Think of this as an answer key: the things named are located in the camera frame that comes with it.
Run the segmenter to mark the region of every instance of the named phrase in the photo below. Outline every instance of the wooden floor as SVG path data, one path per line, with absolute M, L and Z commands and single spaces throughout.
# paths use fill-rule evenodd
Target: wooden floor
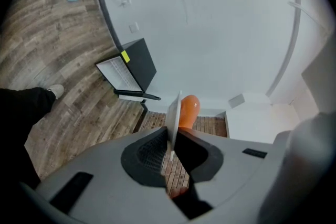
M 148 112 L 143 120 L 139 131 L 162 127 L 164 125 L 166 114 Z M 227 137 L 225 121 L 220 118 L 197 117 L 193 126 L 194 130 L 208 134 Z M 188 187 L 189 175 L 183 168 L 177 155 L 174 154 L 172 161 L 169 161 L 170 152 L 167 151 L 161 174 L 165 176 L 167 183 L 167 192 L 170 194 L 174 188 Z
M 41 178 L 91 145 L 132 133 L 142 107 L 119 100 L 95 67 L 116 51 L 98 0 L 13 1 L 1 35 L 0 87 L 61 83 L 66 90 L 25 145 Z

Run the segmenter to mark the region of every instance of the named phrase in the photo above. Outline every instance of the orange object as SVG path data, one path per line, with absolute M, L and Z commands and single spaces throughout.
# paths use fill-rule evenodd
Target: orange object
M 200 101 L 194 95 L 188 95 L 181 101 L 179 127 L 193 128 L 201 108 Z

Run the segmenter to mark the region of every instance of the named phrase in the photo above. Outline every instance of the white sneaker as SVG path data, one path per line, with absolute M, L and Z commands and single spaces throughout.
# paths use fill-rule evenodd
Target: white sneaker
M 53 92 L 53 94 L 56 96 L 56 100 L 64 93 L 64 87 L 61 84 L 51 85 L 47 90 Z

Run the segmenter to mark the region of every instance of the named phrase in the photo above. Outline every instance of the black pants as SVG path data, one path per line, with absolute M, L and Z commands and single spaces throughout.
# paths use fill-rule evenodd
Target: black pants
M 33 125 L 50 112 L 56 97 L 51 91 L 33 88 L 23 91 L 0 89 L 2 137 L 9 180 L 36 188 L 40 179 L 24 147 Z

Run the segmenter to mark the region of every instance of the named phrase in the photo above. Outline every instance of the yellow sticker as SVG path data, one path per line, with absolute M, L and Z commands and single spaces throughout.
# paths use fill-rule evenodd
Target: yellow sticker
M 125 62 L 129 62 L 131 60 L 130 57 L 128 57 L 128 54 L 125 50 L 121 53 L 121 55 L 123 56 Z

